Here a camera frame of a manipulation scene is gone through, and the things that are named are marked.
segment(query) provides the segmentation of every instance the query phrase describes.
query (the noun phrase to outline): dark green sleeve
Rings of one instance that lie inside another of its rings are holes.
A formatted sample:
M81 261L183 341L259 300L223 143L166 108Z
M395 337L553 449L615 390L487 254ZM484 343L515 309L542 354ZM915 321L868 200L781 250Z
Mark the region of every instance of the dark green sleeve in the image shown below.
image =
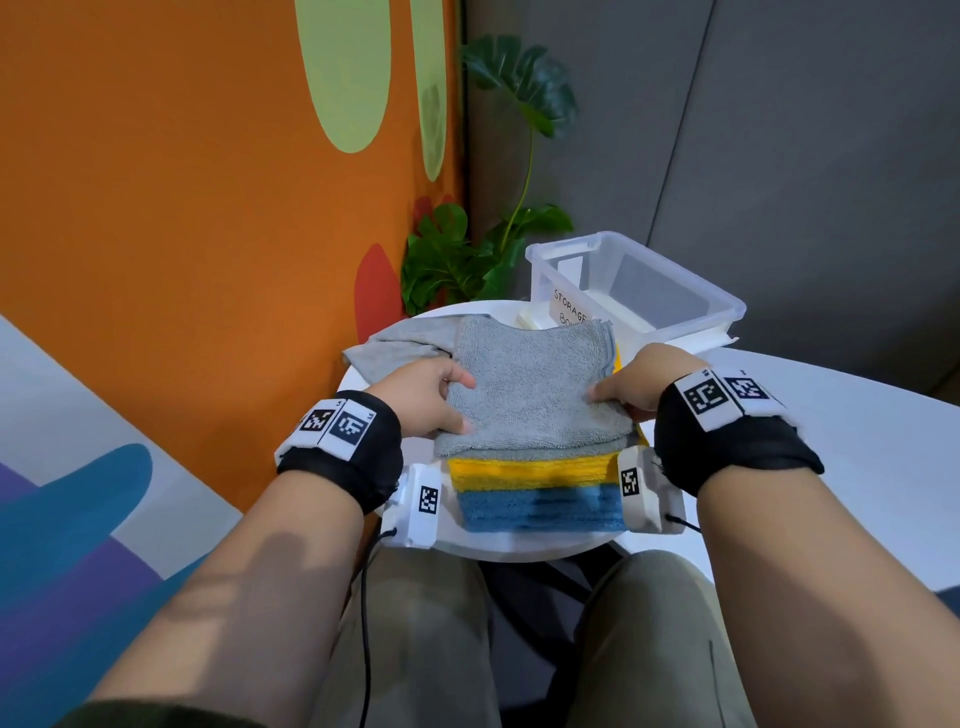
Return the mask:
M145 700L84 703L54 728L264 728L242 717Z

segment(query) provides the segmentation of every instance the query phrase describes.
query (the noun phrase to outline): white electronic device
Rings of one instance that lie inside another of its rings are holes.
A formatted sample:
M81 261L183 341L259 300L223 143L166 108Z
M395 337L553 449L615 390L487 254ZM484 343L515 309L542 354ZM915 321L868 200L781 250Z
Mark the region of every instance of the white electronic device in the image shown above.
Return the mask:
M684 492L671 483L660 469L653 448L634 445L616 458L620 473L620 501L623 522L635 533L683 533L686 521Z
M415 463L403 469L396 490L387 500L380 533L396 529L384 546L432 548L437 543L443 476L438 468Z

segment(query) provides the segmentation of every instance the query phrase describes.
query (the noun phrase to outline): white round table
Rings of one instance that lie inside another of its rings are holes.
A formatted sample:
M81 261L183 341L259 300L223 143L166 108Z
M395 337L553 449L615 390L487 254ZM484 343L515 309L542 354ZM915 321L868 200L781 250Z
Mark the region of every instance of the white round table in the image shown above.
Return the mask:
M523 302L458 303L424 316L488 313L516 325ZM927 587L960 584L960 407L896 387L764 354L717 349L701 354L717 366L747 370L804 424L804 435L827 472L824 480L851 512ZM352 367L343 389L367 382ZM653 441L653 424L643 426ZM403 441L404 462L429 463L433 444ZM456 496L445 483L437 548L484 561L544 561L615 539L622 550L674 551L712 578L700 534L469 533L459 524ZM696 522L696 501L687 497Z

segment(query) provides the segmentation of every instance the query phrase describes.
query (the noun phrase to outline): clear plastic container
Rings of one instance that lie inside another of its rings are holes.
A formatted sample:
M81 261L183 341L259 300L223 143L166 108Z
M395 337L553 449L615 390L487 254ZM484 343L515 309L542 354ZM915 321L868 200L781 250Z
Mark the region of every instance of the clear plastic container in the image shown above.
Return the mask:
M733 341L727 330L746 304L619 232L527 248L533 266L529 328L588 319L613 323L624 363L652 341L698 353Z

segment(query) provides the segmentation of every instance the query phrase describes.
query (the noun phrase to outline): person's left hand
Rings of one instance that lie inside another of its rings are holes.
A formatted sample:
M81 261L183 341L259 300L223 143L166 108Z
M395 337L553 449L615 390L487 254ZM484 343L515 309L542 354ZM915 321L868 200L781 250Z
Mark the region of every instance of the person's left hand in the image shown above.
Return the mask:
M465 435L472 432L470 422L446 403L451 381L468 389L477 385L473 375L453 359L434 356L405 364L367 392L394 410L404 437L423 437L437 429Z

